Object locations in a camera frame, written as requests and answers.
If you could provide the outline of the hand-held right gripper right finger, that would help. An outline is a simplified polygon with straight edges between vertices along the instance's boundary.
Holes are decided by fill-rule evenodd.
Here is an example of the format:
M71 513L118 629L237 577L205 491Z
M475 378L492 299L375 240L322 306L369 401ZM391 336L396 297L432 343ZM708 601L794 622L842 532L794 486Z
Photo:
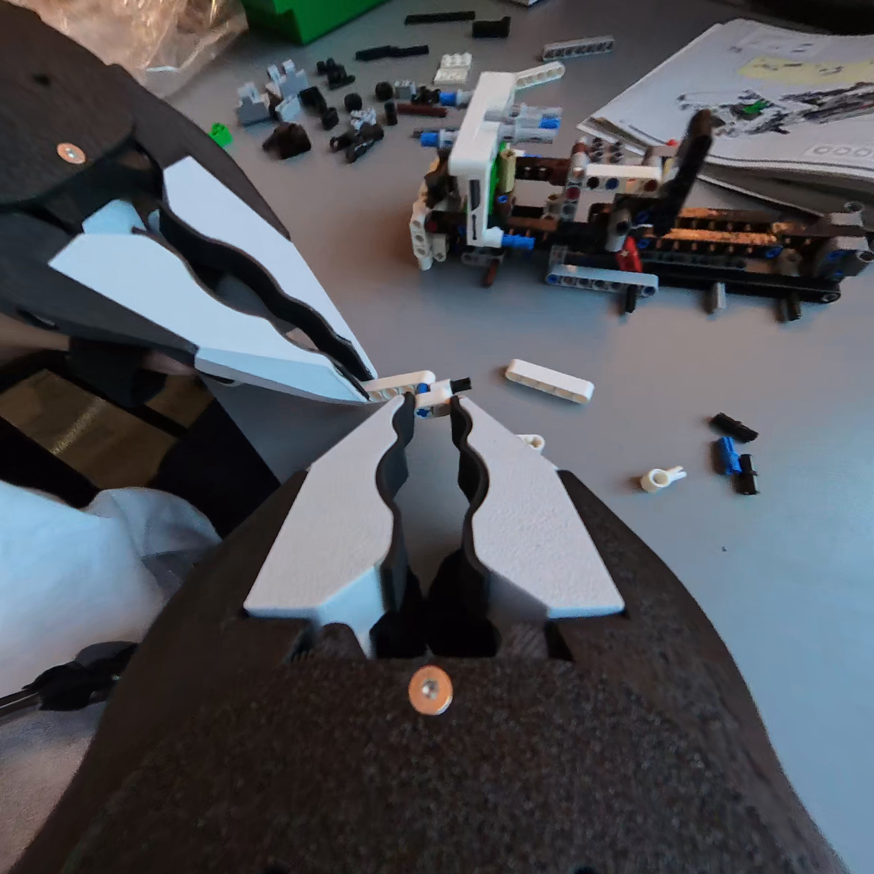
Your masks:
M450 402L450 420L468 508L429 587L429 648L491 657L518 624L621 614L563 473L468 398Z

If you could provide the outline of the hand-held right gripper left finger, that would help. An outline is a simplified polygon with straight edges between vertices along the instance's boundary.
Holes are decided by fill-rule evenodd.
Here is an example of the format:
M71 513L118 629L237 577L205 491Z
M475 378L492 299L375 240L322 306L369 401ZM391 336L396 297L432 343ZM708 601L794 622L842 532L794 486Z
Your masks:
M366 656L371 630L402 606L410 566L395 497L407 480L415 398L393 398L303 476L244 601L259 619L342 624Z

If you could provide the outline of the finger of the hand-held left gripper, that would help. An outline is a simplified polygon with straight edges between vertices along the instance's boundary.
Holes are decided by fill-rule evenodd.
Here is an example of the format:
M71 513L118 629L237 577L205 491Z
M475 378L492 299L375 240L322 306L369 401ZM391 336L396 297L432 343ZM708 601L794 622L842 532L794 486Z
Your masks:
M202 374L348 405L367 404L357 377L292 343L268 319L218 300L153 234L76 236L48 265L124 310L193 344Z
M163 171L161 234L196 270L241 281L277 322L299 329L346 377L377 372L306 260L276 229L192 157Z

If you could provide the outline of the white lego beam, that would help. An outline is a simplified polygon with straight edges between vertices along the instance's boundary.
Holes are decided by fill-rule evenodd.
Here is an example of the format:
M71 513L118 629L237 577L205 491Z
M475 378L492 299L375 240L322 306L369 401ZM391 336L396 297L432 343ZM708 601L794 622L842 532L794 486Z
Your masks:
M506 367L508 381L527 386L573 403L584 405L593 398L595 386L588 380L514 358Z

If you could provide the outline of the small white lego pin assembly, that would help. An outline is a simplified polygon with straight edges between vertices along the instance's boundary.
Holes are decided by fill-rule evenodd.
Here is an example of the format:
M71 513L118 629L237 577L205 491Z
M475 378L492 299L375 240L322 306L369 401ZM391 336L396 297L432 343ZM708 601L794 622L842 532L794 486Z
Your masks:
M430 370L415 371L361 383L371 401L387 401L411 394L416 399L415 414L422 419L440 418L450 413L450 400L470 391L469 377L437 379Z

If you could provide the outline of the pile of grey black lego pieces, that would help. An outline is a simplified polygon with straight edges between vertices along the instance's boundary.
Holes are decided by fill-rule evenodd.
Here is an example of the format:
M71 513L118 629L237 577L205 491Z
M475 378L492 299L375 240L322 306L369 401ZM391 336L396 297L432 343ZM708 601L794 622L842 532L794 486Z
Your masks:
M385 127L398 123L401 115L442 118L451 107L465 107L469 93L457 88L439 88L410 80L377 82L374 105L350 87L356 78L329 58L317 65L324 77L321 86L310 83L307 72L294 60L271 64L267 81L258 86L249 81L237 91L234 108L241 128L270 126L261 145L268 157L288 161L308 154L312 142L304 117L318 120L330 133L329 149L344 152L351 163L385 136Z

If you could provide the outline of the partly built lego model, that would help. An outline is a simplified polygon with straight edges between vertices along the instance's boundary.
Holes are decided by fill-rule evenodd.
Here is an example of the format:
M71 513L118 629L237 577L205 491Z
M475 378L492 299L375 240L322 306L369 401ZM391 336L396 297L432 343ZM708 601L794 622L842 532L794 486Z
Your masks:
M488 289L511 253L539 252L546 285L615 294L625 315L666 285L705 291L712 313L728 294L771 299L795 321L803 303L837 301L846 279L872 268L858 202L808 223L687 208L716 134L710 109L639 163L609 156L594 135L551 158L523 147L550 144L561 110L517 102L521 87L521 75L484 72L460 127L421 137L436 150L409 222L421 270L457 258Z

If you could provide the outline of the grey lego beam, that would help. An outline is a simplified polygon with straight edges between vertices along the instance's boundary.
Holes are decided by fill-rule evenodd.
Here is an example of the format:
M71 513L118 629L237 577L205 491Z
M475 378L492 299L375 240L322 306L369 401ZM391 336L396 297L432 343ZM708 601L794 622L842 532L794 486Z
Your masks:
M611 35L554 41L543 46L541 59L544 62L565 61L607 54L614 48L615 39Z

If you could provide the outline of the lego instruction booklet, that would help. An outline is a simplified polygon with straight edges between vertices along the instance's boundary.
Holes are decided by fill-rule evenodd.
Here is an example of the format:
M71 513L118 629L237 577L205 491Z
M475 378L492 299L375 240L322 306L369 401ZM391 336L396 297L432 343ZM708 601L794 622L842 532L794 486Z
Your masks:
M700 110L713 125L700 180L814 215L859 203L872 229L871 35L714 25L577 129L642 156Z

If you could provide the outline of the clear plastic bag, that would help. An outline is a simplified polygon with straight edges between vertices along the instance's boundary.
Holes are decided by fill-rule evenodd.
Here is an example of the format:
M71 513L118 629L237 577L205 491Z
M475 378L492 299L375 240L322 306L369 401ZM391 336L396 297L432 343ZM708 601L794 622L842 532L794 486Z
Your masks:
M247 29L238 1L23 2L106 63L131 73L182 72L215 58Z

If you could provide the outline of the green box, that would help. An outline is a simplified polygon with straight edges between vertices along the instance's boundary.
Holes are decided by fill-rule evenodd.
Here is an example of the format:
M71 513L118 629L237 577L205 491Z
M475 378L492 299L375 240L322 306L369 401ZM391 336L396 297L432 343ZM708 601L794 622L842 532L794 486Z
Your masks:
M306 46L384 1L241 1L250 30L261 30Z

